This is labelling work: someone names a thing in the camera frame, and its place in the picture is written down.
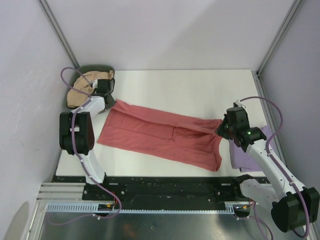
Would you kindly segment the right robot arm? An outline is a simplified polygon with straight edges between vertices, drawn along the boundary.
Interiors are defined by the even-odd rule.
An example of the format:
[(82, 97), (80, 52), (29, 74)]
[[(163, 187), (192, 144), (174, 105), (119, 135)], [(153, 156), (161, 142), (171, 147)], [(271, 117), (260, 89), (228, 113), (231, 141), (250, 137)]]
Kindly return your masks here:
[(230, 188), (231, 196), (237, 201), (245, 197), (255, 200), (270, 211), (273, 222), (284, 233), (305, 227), (305, 233), (300, 237), (306, 238), (311, 224), (318, 217), (319, 192), (294, 177), (269, 148), (266, 135), (260, 128), (250, 127), (248, 119), (229, 120), (225, 115), (216, 133), (234, 141), (237, 147), (248, 153), (272, 185), (272, 188), (267, 188), (246, 175), (241, 183)]

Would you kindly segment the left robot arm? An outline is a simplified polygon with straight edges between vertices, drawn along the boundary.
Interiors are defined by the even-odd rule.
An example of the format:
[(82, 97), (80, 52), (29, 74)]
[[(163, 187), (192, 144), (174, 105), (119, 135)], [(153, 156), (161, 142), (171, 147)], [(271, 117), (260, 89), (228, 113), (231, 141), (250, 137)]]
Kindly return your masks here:
[(95, 93), (81, 106), (72, 111), (64, 111), (59, 115), (59, 145), (69, 155), (77, 156), (86, 182), (94, 185), (93, 194), (100, 200), (110, 196), (111, 188), (104, 184), (105, 171), (94, 153), (96, 143), (93, 118), (109, 110), (116, 101), (110, 93)]

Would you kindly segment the pink t shirt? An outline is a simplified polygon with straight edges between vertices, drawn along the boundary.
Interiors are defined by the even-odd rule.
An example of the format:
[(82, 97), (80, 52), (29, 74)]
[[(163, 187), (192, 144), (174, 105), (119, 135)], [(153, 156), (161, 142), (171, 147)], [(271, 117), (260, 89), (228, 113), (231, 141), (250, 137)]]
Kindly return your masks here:
[(221, 122), (117, 100), (97, 142), (216, 172), (222, 164), (222, 138), (216, 134)]

